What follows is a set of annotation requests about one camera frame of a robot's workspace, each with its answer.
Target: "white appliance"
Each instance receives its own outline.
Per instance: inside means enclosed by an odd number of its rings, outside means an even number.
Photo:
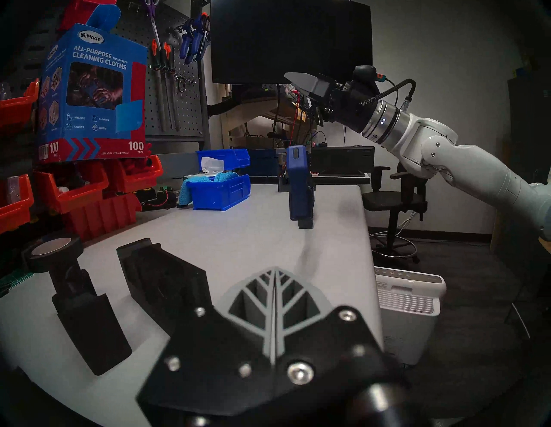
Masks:
[[[375,267],[385,352],[400,363],[421,358],[440,314],[446,283],[436,274]]]

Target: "blue storage bin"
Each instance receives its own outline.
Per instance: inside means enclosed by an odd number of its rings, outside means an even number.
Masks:
[[[199,170],[201,170],[201,159],[203,157],[223,160],[224,170],[226,171],[247,167],[251,164],[249,152],[245,148],[197,151]],[[186,186],[191,192],[193,210],[227,210],[242,202],[251,194],[251,180],[248,175],[238,176],[223,182],[188,182]]]
[[[251,194],[248,175],[238,176],[223,182],[189,182],[193,210],[227,210],[245,200]]]
[[[240,167],[247,167],[251,164],[249,151],[246,148],[237,150],[207,150],[197,151],[197,159],[199,160],[199,170],[201,170],[201,159],[203,157],[211,157],[213,159],[224,161],[224,170],[234,170]]]

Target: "black 3d-printed part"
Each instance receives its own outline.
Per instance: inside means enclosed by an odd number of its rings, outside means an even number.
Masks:
[[[343,320],[342,310],[352,310],[357,319]],[[363,355],[353,354],[358,345]],[[312,366],[309,384],[290,381],[287,369],[296,361]],[[244,364],[247,376],[240,375]],[[400,382],[399,375],[351,307],[337,307],[288,335],[274,366],[214,308],[202,316],[189,308],[136,399],[153,427],[188,425],[197,415],[209,426],[344,425],[348,398],[374,382]],[[335,416],[340,422],[328,424]]]
[[[77,257],[83,252],[77,235],[58,233],[27,248],[24,258],[35,273],[48,271],[53,305],[78,352],[95,375],[102,375],[132,354],[107,295],[98,296]]]
[[[186,308],[212,306],[204,270],[141,239],[117,248],[130,295],[157,325],[172,335]]]

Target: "cleaning cloth box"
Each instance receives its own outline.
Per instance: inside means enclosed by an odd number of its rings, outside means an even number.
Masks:
[[[148,50],[109,33],[121,11],[99,5],[52,47],[42,69],[41,163],[150,154],[144,98]]]

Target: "computer monitor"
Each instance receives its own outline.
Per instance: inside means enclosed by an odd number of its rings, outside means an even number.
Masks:
[[[352,79],[372,65],[371,10],[349,0],[212,0],[213,82],[289,83],[287,72]]]
[[[373,171],[375,147],[312,147],[310,170],[320,176],[364,176]]]

